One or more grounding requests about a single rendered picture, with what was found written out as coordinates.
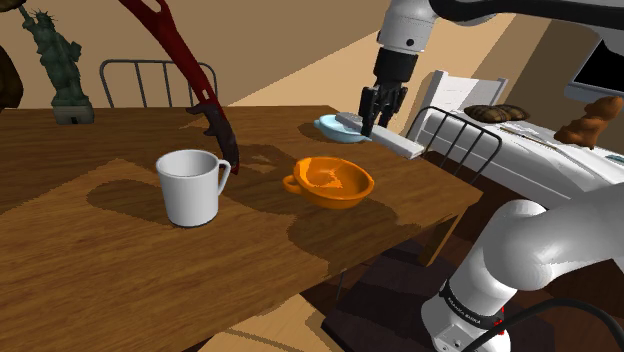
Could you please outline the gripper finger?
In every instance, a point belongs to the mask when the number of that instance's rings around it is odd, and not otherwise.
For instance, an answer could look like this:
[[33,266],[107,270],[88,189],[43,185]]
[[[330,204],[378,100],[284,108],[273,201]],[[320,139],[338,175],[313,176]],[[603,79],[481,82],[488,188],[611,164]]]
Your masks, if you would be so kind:
[[387,128],[392,116],[399,112],[408,88],[398,85],[387,90],[387,94],[383,100],[381,108],[381,116],[379,125]]
[[385,107],[385,92],[381,86],[364,87],[362,89],[358,115],[362,117],[361,134],[369,137],[372,133],[373,125],[377,115],[381,114],[379,124],[386,126],[386,115],[383,112]]

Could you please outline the white flat bar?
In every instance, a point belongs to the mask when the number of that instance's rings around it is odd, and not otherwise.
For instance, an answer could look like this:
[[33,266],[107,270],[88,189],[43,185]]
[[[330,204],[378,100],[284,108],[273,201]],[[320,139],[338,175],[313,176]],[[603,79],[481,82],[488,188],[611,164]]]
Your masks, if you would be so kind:
[[[350,112],[339,112],[336,120],[344,126],[360,132],[363,127],[363,118]],[[367,138],[394,151],[397,155],[406,159],[414,159],[420,156],[425,147],[417,142],[400,136],[385,127],[374,125]]]

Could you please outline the light blue bowl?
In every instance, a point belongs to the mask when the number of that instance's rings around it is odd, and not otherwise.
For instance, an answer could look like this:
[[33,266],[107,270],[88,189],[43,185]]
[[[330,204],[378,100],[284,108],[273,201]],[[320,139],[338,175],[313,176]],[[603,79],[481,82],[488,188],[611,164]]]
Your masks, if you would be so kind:
[[344,126],[336,119],[335,114],[322,115],[313,122],[313,125],[320,130],[325,137],[336,142],[358,143],[370,141],[369,137],[361,135],[359,131]]

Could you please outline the black metal chair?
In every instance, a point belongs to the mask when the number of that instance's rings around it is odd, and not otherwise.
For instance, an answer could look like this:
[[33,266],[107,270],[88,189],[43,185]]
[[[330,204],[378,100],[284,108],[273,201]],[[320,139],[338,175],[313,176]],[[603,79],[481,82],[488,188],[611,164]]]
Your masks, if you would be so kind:
[[459,113],[435,106],[425,106],[416,113],[406,137],[424,148],[425,160],[430,161],[430,153],[439,153],[441,157],[434,159],[439,168],[444,169],[453,161],[453,176],[471,169],[473,176],[466,179],[470,185],[482,176],[503,147],[502,138],[493,131]]

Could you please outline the brown checked cushion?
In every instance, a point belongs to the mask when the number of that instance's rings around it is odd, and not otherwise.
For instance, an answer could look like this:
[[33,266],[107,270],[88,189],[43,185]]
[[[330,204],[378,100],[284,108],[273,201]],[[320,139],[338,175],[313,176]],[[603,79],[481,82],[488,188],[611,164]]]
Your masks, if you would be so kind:
[[489,124],[523,121],[530,117],[526,110],[510,104],[472,105],[466,107],[464,113],[476,121]]

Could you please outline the white bed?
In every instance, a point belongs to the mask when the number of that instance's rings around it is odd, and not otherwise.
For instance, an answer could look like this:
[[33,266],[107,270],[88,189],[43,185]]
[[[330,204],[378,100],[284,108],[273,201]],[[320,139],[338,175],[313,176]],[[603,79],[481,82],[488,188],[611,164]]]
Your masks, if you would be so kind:
[[[505,78],[462,78],[436,70],[423,107],[435,106],[468,117],[464,108],[496,105],[506,84]],[[503,140],[500,153],[482,175],[546,208],[624,182],[624,157],[620,163],[613,161],[611,151],[564,145],[553,139],[552,130],[528,121],[487,124],[469,119]]]

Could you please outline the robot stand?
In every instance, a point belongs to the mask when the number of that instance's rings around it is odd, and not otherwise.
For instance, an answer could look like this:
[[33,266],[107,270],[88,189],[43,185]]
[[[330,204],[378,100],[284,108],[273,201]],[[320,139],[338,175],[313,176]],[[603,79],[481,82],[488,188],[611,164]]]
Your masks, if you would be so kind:
[[408,240],[384,251],[321,324],[345,352],[435,352],[421,306],[456,270],[469,246],[451,242],[428,267]]

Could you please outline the brown teddy bear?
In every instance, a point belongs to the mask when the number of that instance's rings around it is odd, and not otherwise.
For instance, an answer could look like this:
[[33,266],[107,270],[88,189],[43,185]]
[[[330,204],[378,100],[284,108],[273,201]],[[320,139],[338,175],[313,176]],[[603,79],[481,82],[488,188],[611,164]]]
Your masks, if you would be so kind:
[[585,106],[585,115],[561,127],[554,139],[563,144],[575,144],[593,150],[599,135],[624,107],[624,99],[607,96]]

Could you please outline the white mug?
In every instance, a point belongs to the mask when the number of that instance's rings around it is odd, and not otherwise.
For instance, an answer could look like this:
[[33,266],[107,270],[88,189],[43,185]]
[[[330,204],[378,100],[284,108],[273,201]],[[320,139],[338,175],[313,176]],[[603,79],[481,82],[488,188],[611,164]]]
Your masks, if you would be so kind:
[[213,220],[231,172],[227,160],[196,149],[172,151],[155,163],[168,219],[180,227]]

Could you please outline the red and black curved tool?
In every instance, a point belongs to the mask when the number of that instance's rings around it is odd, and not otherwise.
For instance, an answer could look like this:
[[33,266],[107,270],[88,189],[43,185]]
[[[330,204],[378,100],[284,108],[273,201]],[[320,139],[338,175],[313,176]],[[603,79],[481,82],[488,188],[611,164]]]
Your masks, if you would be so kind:
[[231,172],[237,175],[240,161],[236,136],[209,79],[178,32],[167,2],[155,0],[160,5],[155,11],[143,0],[118,1],[151,33],[187,79],[198,103],[186,111],[207,118],[209,128],[204,134],[216,137],[223,158],[230,163]]

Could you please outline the grey framed screen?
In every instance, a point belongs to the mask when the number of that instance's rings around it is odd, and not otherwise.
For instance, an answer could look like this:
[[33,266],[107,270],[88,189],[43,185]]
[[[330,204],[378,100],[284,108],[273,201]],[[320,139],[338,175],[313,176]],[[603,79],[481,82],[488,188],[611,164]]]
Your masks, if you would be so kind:
[[624,56],[600,40],[564,88],[564,95],[586,103],[607,96],[624,99]]

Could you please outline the grey metal chair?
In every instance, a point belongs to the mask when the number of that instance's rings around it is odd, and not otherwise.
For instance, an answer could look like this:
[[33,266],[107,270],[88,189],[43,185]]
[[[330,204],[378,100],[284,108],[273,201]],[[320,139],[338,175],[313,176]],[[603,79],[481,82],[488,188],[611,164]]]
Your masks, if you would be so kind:
[[[98,74],[99,74],[99,78],[100,78],[100,82],[103,88],[103,91],[105,93],[106,96],[106,100],[107,103],[109,105],[110,108],[115,108],[115,103],[113,100],[113,96],[108,84],[108,80],[106,78],[106,68],[109,65],[112,64],[128,64],[128,65],[132,65],[133,67],[133,72],[136,78],[136,82],[137,82],[137,87],[138,87],[138,91],[139,91],[139,95],[140,95],[140,99],[141,99],[141,106],[144,108],[149,107],[148,104],[148,100],[147,100],[147,94],[146,94],[146,90],[145,90],[145,82],[144,79],[142,77],[142,71],[141,71],[141,64],[152,64],[152,65],[158,65],[160,67],[160,71],[162,73],[162,78],[163,78],[163,84],[164,84],[164,92],[165,92],[165,96],[166,96],[166,102],[167,102],[167,106],[168,107],[174,107],[173,104],[173,96],[172,96],[172,89],[171,89],[171,84],[170,84],[170,75],[169,75],[169,69],[168,66],[176,66],[176,64],[172,61],[172,60],[161,60],[161,59],[127,59],[127,58],[109,58],[109,59],[105,59],[103,60],[100,65],[99,65],[99,69],[98,69]],[[200,66],[200,68],[202,68],[202,71],[204,68],[208,69],[208,71],[210,72],[211,76],[212,76],[212,80],[208,79],[209,81],[211,81],[211,87],[213,89],[213,92],[215,94],[215,96],[219,96],[219,85],[218,85],[218,76],[216,71],[213,69],[212,66],[210,66],[209,64],[205,63],[205,62],[198,62],[198,65]],[[192,88],[192,85],[187,81],[187,95],[188,95],[188,101],[190,106],[194,106],[195,104],[195,98],[196,95],[194,93],[194,90]]]

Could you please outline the green statue figure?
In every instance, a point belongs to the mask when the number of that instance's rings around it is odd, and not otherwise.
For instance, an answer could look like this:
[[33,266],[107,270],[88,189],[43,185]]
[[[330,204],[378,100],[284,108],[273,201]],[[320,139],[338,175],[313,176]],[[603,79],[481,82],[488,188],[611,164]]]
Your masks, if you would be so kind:
[[94,111],[89,97],[81,87],[77,62],[82,46],[68,42],[55,28],[53,18],[40,10],[29,14],[18,8],[24,18],[22,27],[33,35],[40,63],[56,93],[51,101],[53,115],[59,125],[92,124]]

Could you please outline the wooden table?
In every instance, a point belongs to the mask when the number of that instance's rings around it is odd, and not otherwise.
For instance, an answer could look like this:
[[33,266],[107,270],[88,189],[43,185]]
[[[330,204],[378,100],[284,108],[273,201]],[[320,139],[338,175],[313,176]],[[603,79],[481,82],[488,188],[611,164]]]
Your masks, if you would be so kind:
[[[0,352],[179,352],[423,229],[478,189],[375,143],[326,141],[324,106],[230,107],[241,168],[217,217],[172,225],[156,160],[216,151],[181,108],[100,109],[59,125],[48,110],[0,113]],[[326,209],[283,188],[295,164],[336,157],[372,192]]]

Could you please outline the brown rounded thing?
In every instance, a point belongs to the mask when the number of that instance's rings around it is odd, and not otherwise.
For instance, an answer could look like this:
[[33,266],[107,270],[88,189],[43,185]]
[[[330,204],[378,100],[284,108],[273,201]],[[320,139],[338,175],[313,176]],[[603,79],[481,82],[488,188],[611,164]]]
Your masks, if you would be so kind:
[[0,46],[0,112],[6,108],[18,108],[24,88],[13,61]]

